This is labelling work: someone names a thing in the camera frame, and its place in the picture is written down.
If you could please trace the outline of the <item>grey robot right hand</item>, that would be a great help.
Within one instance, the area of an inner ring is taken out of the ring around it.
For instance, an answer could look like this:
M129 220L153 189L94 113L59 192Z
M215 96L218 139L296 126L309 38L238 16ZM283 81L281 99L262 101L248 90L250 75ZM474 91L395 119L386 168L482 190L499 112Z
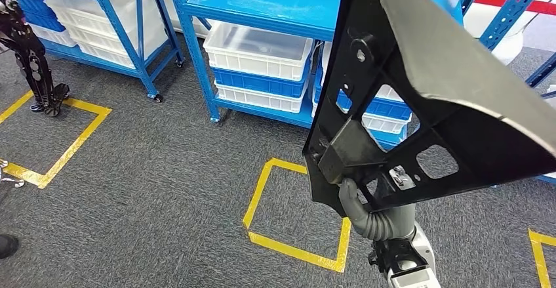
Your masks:
M343 179L338 197L355 231L363 238L385 241L412 237L416 222L415 204L371 213L363 207L357 195L357 185L350 178Z

